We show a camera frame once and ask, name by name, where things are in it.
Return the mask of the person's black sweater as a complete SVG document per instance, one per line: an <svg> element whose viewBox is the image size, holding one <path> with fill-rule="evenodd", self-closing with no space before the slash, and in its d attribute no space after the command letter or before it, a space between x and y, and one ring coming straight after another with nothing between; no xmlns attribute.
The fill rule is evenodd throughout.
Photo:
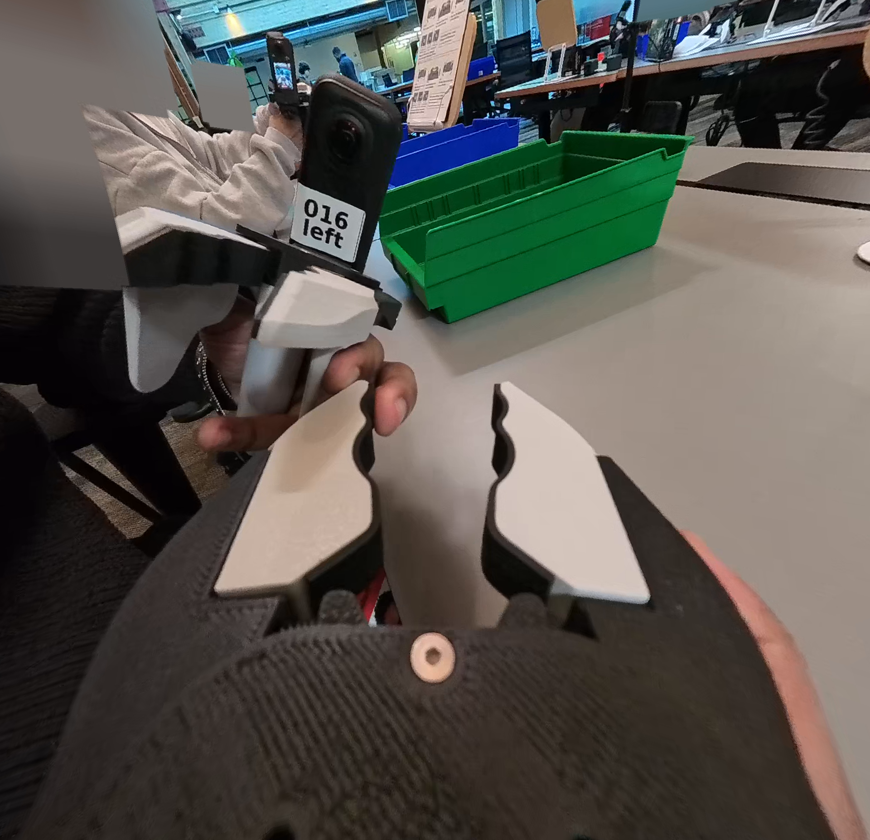
<svg viewBox="0 0 870 840"><path fill-rule="evenodd" d="M30 411L2 391L2 838L27 820L103 632L190 517L125 537L69 481Z"/></svg>

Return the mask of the dark desk cover strip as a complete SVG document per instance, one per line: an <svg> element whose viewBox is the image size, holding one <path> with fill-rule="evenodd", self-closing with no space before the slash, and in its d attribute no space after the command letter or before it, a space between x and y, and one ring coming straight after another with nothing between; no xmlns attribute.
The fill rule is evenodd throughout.
<svg viewBox="0 0 870 840"><path fill-rule="evenodd" d="M810 165L743 162L680 185L868 211L869 171Z"/></svg>

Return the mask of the brown board on stand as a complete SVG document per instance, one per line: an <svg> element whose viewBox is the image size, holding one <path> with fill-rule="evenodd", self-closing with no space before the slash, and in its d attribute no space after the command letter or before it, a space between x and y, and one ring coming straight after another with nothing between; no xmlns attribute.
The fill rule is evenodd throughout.
<svg viewBox="0 0 870 840"><path fill-rule="evenodd" d="M568 62L576 55L578 41L575 18L572 0L537 2L540 43L546 53L546 79L560 81L571 72Z"/></svg>

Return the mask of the blue plastic bin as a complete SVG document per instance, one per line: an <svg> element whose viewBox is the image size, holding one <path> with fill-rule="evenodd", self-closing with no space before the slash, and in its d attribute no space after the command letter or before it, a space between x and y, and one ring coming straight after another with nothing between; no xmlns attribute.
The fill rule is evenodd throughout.
<svg viewBox="0 0 870 840"><path fill-rule="evenodd" d="M521 118L474 119L453 127L402 141L389 188L395 189L484 160L518 145Z"/></svg>

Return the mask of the person's right hand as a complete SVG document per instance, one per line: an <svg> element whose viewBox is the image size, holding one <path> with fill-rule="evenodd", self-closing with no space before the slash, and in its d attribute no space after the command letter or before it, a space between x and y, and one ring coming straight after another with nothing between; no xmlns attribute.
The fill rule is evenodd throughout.
<svg viewBox="0 0 870 840"><path fill-rule="evenodd" d="M807 662L793 636L754 590L698 535L687 530L681 534L723 586L764 656L788 715L803 769L833 834L838 839L867 839Z"/></svg>

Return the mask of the cardboard instruction board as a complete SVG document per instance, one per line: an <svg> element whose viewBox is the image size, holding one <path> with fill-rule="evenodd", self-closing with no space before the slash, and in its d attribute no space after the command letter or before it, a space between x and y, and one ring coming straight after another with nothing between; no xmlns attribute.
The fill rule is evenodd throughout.
<svg viewBox="0 0 870 840"><path fill-rule="evenodd" d="M412 134L455 126L467 81L477 19L471 0L425 0L407 125Z"/></svg>

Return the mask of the green plastic bin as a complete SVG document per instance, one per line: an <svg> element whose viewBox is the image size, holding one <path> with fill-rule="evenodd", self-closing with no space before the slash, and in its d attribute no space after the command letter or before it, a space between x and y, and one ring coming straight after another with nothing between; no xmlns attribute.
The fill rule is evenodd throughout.
<svg viewBox="0 0 870 840"><path fill-rule="evenodd" d="M693 139L565 131L392 189L386 257L453 323L652 247Z"/></svg>

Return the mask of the wood-edged office desk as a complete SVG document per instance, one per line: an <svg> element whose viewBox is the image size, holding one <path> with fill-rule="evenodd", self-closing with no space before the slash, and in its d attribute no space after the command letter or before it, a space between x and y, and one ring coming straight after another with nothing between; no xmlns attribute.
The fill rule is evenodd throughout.
<svg viewBox="0 0 870 840"><path fill-rule="evenodd" d="M791 35L775 40L757 40L750 44L728 45L702 51L697 55L673 58L663 62L635 61L633 78L649 75L659 76L669 73L712 68L716 65L763 60L769 58L787 57L792 55L829 51L842 48L861 48L868 37L868 22L846 26L843 23L817 29L802 36ZM514 101L515 99L543 98L558 92L575 92L587 87L599 88L602 85L623 81L627 68L617 71L595 73L590 76L572 76L560 79L534 79L533 81L502 89L495 94L499 101Z"/></svg>

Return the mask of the person's left hand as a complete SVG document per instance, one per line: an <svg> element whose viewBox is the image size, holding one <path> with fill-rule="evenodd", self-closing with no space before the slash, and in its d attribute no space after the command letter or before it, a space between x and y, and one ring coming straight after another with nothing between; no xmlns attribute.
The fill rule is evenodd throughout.
<svg viewBox="0 0 870 840"><path fill-rule="evenodd" d="M199 332L207 358L234 396L240 389L253 315L253 303L237 297L226 318ZM375 388L375 432L381 436L391 435L416 405L418 384L414 372L404 363L386 361L383 345L370 335L366 341L332 356L321 380L318 403L360 380L372 383ZM202 450L212 454L261 451L271 447L298 419L298 405L284 414L213 415L200 424L197 441Z"/></svg>

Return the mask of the light panel stand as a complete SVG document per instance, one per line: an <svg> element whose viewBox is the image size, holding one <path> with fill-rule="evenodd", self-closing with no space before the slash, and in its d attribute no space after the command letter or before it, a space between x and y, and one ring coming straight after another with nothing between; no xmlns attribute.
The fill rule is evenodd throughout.
<svg viewBox="0 0 870 840"><path fill-rule="evenodd" d="M613 55L620 55L625 68L622 101L618 125L623 133L632 126L632 90L635 67L651 54L652 62L661 63L672 58L680 36L680 19L638 21L639 0L625 0L611 22L609 44Z"/></svg>

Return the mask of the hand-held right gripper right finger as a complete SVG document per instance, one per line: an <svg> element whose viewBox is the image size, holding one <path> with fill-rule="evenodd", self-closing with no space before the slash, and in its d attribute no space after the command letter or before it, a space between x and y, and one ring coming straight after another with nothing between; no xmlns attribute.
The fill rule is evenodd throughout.
<svg viewBox="0 0 870 840"><path fill-rule="evenodd" d="M481 544L488 584L567 617L589 604L649 615L651 588L593 445L510 381L493 389L492 430Z"/></svg>

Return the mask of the grey desk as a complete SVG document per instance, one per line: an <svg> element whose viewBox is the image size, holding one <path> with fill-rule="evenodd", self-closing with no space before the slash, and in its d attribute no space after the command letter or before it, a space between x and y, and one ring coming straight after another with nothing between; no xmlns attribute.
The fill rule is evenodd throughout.
<svg viewBox="0 0 870 840"><path fill-rule="evenodd" d="M402 299L419 400L376 442L386 570L413 625L492 625L480 570L493 386L511 381L698 534L806 658L868 821L868 212L677 187L652 248L466 320Z"/></svg>

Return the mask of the silver mesh wristwatch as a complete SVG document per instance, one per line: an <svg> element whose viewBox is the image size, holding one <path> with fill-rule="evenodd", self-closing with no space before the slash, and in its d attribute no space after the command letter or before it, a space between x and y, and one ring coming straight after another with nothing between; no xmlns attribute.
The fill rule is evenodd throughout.
<svg viewBox="0 0 870 840"><path fill-rule="evenodd" d="M208 358L201 340L198 342L195 361L198 379L205 395L205 404L201 408L203 416L215 413L223 417L233 413L236 402L220 371Z"/></svg>

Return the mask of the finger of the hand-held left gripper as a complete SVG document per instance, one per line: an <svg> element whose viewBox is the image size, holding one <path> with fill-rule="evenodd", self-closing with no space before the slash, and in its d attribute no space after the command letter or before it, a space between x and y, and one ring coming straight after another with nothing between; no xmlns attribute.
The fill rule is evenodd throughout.
<svg viewBox="0 0 870 840"><path fill-rule="evenodd" d="M198 332L231 312L236 285L181 284L123 290L130 383L151 393L169 382Z"/></svg>
<svg viewBox="0 0 870 840"><path fill-rule="evenodd" d="M116 216L128 284L256 287L274 280L274 254L237 233L152 207Z"/></svg>

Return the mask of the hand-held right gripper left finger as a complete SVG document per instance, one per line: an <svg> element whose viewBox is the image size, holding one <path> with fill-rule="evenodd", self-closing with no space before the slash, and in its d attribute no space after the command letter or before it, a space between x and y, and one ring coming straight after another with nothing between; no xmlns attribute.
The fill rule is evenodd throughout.
<svg viewBox="0 0 870 840"><path fill-rule="evenodd" d="M371 478L373 391L356 381L275 442L214 582L223 598L280 597L314 619L333 590L378 585L383 541Z"/></svg>

